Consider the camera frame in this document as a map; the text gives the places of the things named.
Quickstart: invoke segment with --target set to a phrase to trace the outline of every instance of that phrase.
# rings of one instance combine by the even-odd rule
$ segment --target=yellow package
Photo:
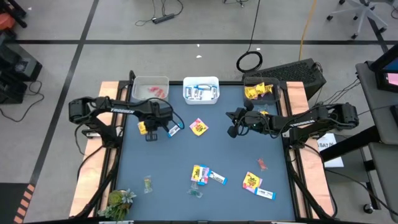
[[[139,129],[139,133],[140,134],[147,134],[148,133],[143,121],[138,122],[138,129]]]
[[[257,95],[266,93],[266,88],[265,88],[264,82],[262,82],[262,83],[260,83],[260,84],[257,84],[257,85],[255,86],[255,88],[256,88],[256,91],[257,91]]]
[[[261,182],[262,182],[261,178],[250,172],[247,172],[243,180],[243,188],[244,189],[250,188],[254,190],[256,187],[260,187]]]
[[[197,136],[201,136],[205,131],[207,131],[207,129],[209,129],[209,127],[199,118],[196,119],[196,121],[194,121],[189,127]]]
[[[200,174],[200,166],[199,165],[194,165],[193,166],[191,180],[198,182],[199,181],[199,174]]]
[[[264,93],[272,93],[272,87],[274,87],[274,85],[266,85],[264,88],[266,89],[266,91]]]
[[[255,99],[258,96],[256,87],[254,87],[254,86],[245,86],[244,94],[246,95],[246,98],[251,99],[251,100]]]

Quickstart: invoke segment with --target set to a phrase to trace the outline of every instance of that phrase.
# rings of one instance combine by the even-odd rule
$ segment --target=green plant
[[[132,198],[136,196],[137,195],[131,192],[130,189],[114,190],[109,194],[109,205],[105,210],[98,211],[98,214],[115,221],[121,221],[129,213],[129,209],[132,205]]]

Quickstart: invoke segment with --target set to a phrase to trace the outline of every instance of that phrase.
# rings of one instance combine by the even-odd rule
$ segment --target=office chair
[[[361,32],[362,23],[364,19],[367,17],[371,18],[378,24],[382,24],[382,27],[379,29],[380,33],[386,31],[388,26],[387,23],[384,22],[378,15],[376,15],[373,12],[373,9],[377,3],[375,3],[372,0],[359,0],[360,2],[356,2],[354,0],[339,0],[338,3],[342,5],[346,1],[354,8],[332,12],[326,19],[330,21],[333,18],[333,15],[354,12],[355,13],[354,20],[357,20],[359,18],[359,24],[357,31],[354,33],[354,35],[351,36],[352,39],[355,39],[359,35],[359,33]],[[392,4],[393,1],[394,0],[385,0],[379,2],[386,2]]]

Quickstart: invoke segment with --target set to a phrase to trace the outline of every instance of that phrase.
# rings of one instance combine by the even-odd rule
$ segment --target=floor
[[[167,75],[171,80],[187,76],[217,76],[220,80],[240,80],[235,63],[248,47],[257,1],[224,5],[221,1],[182,0],[181,15],[155,25],[138,27],[138,20],[153,15],[152,1],[146,0],[18,0],[28,13],[23,29],[16,25],[18,42],[43,64],[44,101],[35,105],[20,123],[0,116],[0,181],[30,183],[34,194],[25,222],[68,218],[76,186],[76,172],[82,156],[75,146],[75,125],[68,121],[67,103],[82,96],[97,96],[102,81],[127,79],[136,75]],[[155,0],[157,16],[161,3]],[[252,49],[263,54],[262,68],[294,62],[312,0],[261,1]],[[355,41],[354,15],[325,18],[331,12],[348,9],[338,1],[318,0],[309,23],[302,58],[313,58],[323,67],[327,84],[319,101],[356,79],[355,64],[374,60],[383,48],[398,44],[398,21],[387,4],[376,12],[388,24],[376,35],[365,20]],[[166,13],[178,12],[177,1],[166,3]],[[254,66],[245,58],[243,68]],[[21,105],[1,106],[6,114],[20,118],[38,96],[27,96]],[[315,103],[316,97],[310,100]],[[359,112],[368,110],[361,86],[340,98]],[[358,128],[342,132],[355,134],[373,125],[371,115],[361,116]],[[79,142],[85,140],[79,136]],[[355,222],[393,223],[386,209],[365,214],[367,193],[352,182],[330,187],[338,204],[337,217]]]

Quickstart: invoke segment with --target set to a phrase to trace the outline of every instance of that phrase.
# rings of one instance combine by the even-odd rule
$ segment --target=blue table surface
[[[225,113],[243,107],[242,86],[221,86],[215,105],[187,105],[182,86],[170,86],[169,103],[185,122],[185,129],[170,139],[159,129],[158,140],[146,142],[137,118],[127,118],[116,188],[131,189],[137,197],[126,220],[294,220],[282,140],[254,131],[235,139],[227,134],[232,122]],[[275,105],[267,110],[277,114]],[[199,137],[189,128],[197,118],[209,127]],[[261,171],[259,158],[267,170]],[[202,198],[187,194],[195,164],[210,167],[228,182],[209,178],[207,185],[199,186]],[[275,200],[243,189],[247,171],[263,179],[260,188],[275,192]],[[153,191],[145,194],[148,175]]]

